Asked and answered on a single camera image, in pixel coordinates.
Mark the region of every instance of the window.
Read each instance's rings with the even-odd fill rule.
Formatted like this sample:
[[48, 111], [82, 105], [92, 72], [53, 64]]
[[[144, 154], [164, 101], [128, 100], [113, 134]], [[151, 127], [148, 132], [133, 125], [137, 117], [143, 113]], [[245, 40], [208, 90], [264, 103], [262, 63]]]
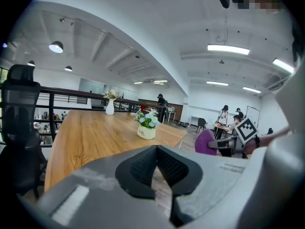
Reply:
[[0, 83], [3, 83], [6, 80], [6, 77], [8, 76], [8, 70], [0, 68]]

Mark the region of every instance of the fluorescent light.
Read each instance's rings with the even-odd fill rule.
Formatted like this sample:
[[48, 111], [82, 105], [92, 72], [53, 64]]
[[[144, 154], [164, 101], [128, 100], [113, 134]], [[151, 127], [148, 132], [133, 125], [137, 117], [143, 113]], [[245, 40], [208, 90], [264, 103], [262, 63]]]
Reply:
[[167, 82], [167, 80], [153, 81], [153, 82]]
[[289, 73], [294, 73], [295, 72], [294, 67], [292, 67], [292, 66], [290, 66], [290, 65], [288, 65], [288, 64], [286, 64], [283, 61], [280, 61], [278, 59], [273, 60], [273, 64], [281, 67], [282, 69], [288, 71]]
[[257, 93], [257, 94], [260, 94], [260, 93], [261, 93], [261, 91], [258, 91], [258, 90], [256, 90], [256, 89], [252, 89], [252, 88], [248, 88], [248, 87], [243, 87], [243, 89], [248, 90], [248, 91], [251, 91], [251, 92], [255, 92], [255, 93]]
[[207, 84], [213, 84], [213, 85], [221, 85], [221, 86], [227, 86], [228, 83], [222, 83], [222, 82], [206, 82]]
[[209, 51], [225, 51], [225, 52], [236, 52], [248, 55], [250, 50], [247, 48], [240, 48], [228, 45], [208, 44]]

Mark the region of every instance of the potted plant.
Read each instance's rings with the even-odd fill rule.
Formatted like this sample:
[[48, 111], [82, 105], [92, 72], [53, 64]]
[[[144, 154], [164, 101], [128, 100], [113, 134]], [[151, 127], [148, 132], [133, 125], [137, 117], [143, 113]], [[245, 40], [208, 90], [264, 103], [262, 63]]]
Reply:
[[116, 100], [118, 96], [119, 96], [119, 93], [117, 91], [114, 91], [114, 90], [110, 90], [110, 91], [105, 93], [104, 98], [109, 99], [109, 103], [108, 103], [107, 108], [106, 108], [106, 114], [107, 115], [113, 115], [113, 113], [114, 113], [113, 101]]
[[156, 127], [160, 124], [157, 118], [157, 112], [151, 111], [143, 114], [141, 111], [136, 113], [135, 121], [139, 122], [138, 136], [146, 140], [151, 140], [156, 136]]

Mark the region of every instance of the white vase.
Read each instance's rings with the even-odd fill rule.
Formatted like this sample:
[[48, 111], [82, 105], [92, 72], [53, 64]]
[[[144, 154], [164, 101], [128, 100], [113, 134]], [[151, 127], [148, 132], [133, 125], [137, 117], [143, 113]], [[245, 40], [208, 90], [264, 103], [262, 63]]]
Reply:
[[156, 136], [156, 128], [150, 129], [150, 128], [146, 128], [142, 125], [139, 125], [137, 134], [141, 138], [144, 138], [146, 140], [151, 140], [151, 139], [155, 138], [155, 136]]
[[107, 115], [113, 115], [113, 113], [114, 113], [113, 101], [114, 101], [114, 99], [109, 99], [109, 103], [106, 108]]

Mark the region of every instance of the table top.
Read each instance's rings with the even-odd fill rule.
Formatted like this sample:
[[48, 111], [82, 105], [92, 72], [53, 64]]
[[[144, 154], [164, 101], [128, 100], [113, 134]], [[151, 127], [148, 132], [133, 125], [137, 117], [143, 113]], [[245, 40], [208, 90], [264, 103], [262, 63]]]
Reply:
[[223, 130], [225, 130], [225, 131], [230, 131], [231, 129], [230, 128], [228, 128], [228, 127], [224, 127], [224, 126], [222, 126], [222, 125], [219, 125], [219, 124], [214, 124], [214, 127], [216, 127], [216, 128], [220, 128], [220, 129], [223, 129]]
[[45, 177], [45, 191], [74, 170], [98, 158], [149, 145], [176, 146], [186, 131], [169, 125], [156, 127], [156, 137], [137, 135], [135, 113], [70, 110], [52, 145]]

